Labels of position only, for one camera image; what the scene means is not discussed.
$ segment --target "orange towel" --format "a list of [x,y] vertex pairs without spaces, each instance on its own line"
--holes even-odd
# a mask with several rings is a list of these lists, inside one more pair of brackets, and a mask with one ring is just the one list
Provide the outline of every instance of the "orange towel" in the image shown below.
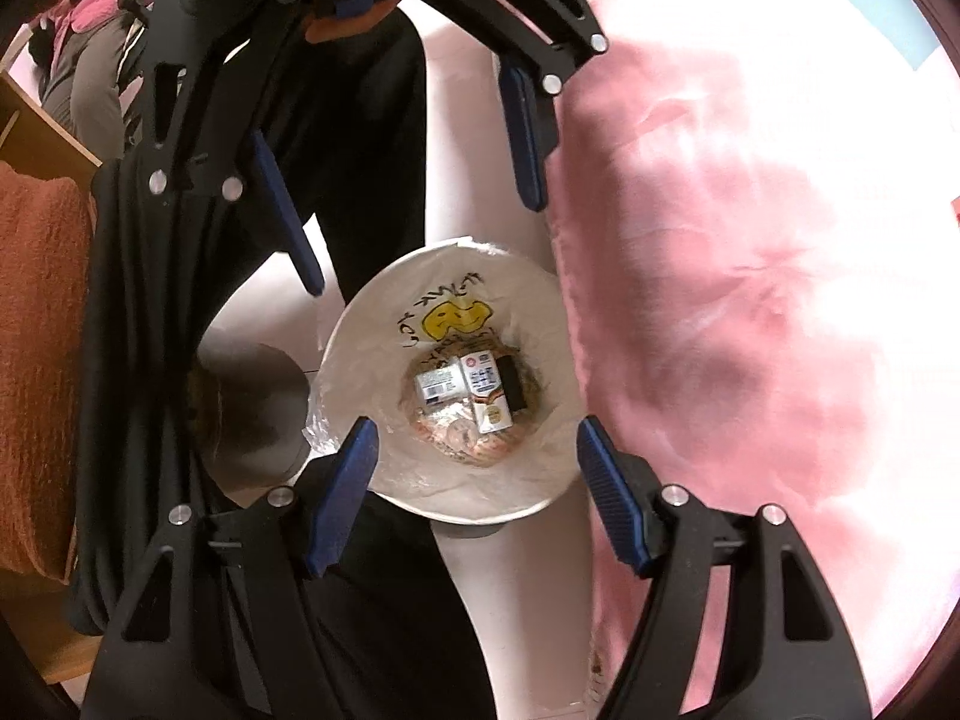
[[0,568],[65,580],[88,196],[0,162]]

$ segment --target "pink fabric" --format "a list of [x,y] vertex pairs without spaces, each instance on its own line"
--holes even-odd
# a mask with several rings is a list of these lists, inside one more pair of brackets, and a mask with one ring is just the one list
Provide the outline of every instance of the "pink fabric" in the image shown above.
[[70,7],[70,1],[64,0],[44,15],[54,20],[56,37],[54,39],[54,62],[59,60],[64,43],[70,32],[83,34],[103,26],[120,12],[117,0],[80,0]]
[[[880,709],[958,597],[955,169],[845,1],[594,4],[613,47],[560,97],[549,166],[584,399],[664,482],[786,507]],[[593,532],[602,695],[647,587]],[[687,709],[724,605],[712,589]]]

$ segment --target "black cloth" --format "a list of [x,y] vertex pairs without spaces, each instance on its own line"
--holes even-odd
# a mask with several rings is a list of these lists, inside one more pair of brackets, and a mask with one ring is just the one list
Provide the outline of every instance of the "black cloth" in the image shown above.
[[[425,60],[400,12],[319,46],[294,35],[262,128],[302,220],[316,213],[344,297],[424,242]],[[160,519],[233,504],[187,429],[186,377],[205,328],[272,253],[243,201],[150,195],[138,146],[94,180],[99,208],[83,327],[78,562],[68,619],[96,635]],[[341,564],[304,583],[344,716],[496,717],[483,656],[429,523],[368,496]]]
[[37,90],[41,97],[46,93],[47,84],[50,83],[50,73],[54,67],[55,44],[56,28],[54,23],[49,19],[43,19],[30,34],[30,43],[27,43],[30,57],[40,71],[40,78],[37,79]]

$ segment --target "plastic bag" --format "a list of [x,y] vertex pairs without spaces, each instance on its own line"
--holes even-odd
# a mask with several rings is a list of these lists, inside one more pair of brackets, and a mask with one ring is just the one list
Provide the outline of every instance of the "plastic bag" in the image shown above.
[[[484,333],[519,350],[541,387],[535,429],[490,467],[425,442],[402,406],[417,361],[450,338]],[[329,454],[358,415],[380,429],[371,488],[410,511],[490,524],[547,506],[579,473],[576,430],[584,415],[556,276],[469,239],[385,269],[347,306],[330,338],[304,435]]]

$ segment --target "yellow smiley face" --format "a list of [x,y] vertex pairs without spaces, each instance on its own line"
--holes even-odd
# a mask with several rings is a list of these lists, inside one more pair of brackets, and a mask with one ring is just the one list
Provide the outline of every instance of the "yellow smiley face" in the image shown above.
[[475,333],[487,323],[493,315],[493,310],[486,303],[479,300],[462,308],[449,300],[435,306],[433,311],[424,317],[424,333],[434,341],[443,341],[450,330],[459,330],[461,333]]

